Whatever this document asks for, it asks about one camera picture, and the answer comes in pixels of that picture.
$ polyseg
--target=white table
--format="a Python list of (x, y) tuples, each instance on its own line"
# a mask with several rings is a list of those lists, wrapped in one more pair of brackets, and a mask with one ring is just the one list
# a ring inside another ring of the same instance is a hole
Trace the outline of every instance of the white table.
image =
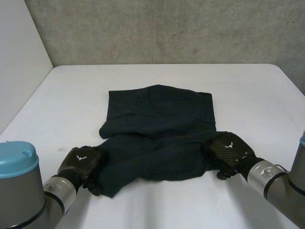
[[(305, 98), (269, 64), (84, 65), (53, 69), (0, 136), (35, 145), (43, 182), (74, 146), (99, 145), (109, 90), (164, 84), (213, 95), (217, 130), (232, 131), (275, 164), (291, 168)], [(113, 199), (79, 191), (59, 229), (295, 229), (240, 175), (216, 171), (179, 182), (137, 180)]]

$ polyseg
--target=gray wall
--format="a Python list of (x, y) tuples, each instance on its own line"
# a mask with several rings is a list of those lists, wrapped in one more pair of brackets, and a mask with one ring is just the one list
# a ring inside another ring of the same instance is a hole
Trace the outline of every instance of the gray wall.
[(305, 93), (304, 0), (25, 0), (54, 66), (272, 63)]

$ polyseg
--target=white wall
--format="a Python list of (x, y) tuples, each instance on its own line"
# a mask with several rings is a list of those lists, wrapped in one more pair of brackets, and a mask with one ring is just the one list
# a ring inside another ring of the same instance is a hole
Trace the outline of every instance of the white wall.
[(0, 134), (52, 68), (24, 0), (0, 0)]

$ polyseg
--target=garment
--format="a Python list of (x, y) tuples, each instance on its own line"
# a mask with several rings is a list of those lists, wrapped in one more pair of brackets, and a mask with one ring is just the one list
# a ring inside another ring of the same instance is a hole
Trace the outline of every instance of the garment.
[(185, 180), (215, 169), (207, 141), (217, 134), (212, 95), (155, 85), (109, 92), (110, 138), (99, 149), (108, 155), (99, 174), (102, 194), (113, 197), (138, 177)]

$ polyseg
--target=blue cap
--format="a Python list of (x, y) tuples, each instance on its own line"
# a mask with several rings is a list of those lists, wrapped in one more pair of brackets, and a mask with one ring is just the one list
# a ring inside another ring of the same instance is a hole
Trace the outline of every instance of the blue cap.
[(39, 158), (28, 142), (0, 143), (0, 179), (18, 177), (37, 167)]

